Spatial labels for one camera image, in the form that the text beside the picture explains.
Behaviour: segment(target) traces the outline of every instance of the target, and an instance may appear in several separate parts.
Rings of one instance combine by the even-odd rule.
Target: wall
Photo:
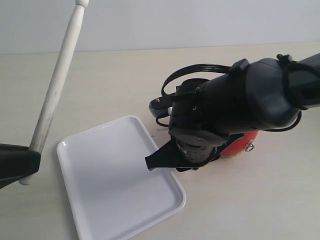
[[[0,54],[58,52],[74,0],[3,0]],[[91,0],[77,51],[320,40],[319,0]]]

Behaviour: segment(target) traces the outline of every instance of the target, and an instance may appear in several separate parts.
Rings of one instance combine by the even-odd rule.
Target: red object
[[[233,142],[229,147],[221,152],[222,157],[232,156],[243,152],[248,144],[256,139],[258,131],[250,131],[244,134],[244,137]]]

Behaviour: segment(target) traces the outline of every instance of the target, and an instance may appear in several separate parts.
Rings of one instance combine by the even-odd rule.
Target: beige table surface
[[[30,186],[14,183],[0,190],[0,239],[77,239],[57,143],[136,115],[161,146],[169,135],[156,125],[148,104],[175,70],[197,63],[231,65],[242,58],[252,62],[278,53],[301,60],[319,52],[320,42],[76,53],[39,172]],[[0,56],[0,143],[29,145],[56,58]],[[319,119],[320,109],[308,110],[291,131],[261,132],[250,153],[177,173],[187,195],[185,207],[134,239],[320,239]]]

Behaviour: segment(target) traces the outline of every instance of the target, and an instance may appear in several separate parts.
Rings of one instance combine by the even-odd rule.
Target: white plastic tray
[[[183,208],[186,193],[174,173],[147,169],[145,157],[157,149],[131,115],[58,144],[80,240],[129,239]]]

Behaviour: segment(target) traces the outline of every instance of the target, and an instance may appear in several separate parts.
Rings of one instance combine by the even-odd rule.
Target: white wooden stick
[[[75,52],[85,8],[89,0],[76,0],[75,8],[65,31],[64,39],[61,45],[51,81],[46,92],[41,113],[36,124],[32,140],[29,146],[30,151],[42,153],[49,133],[49,129],[61,96],[72,57]],[[29,185],[31,176],[19,180],[22,185]]]

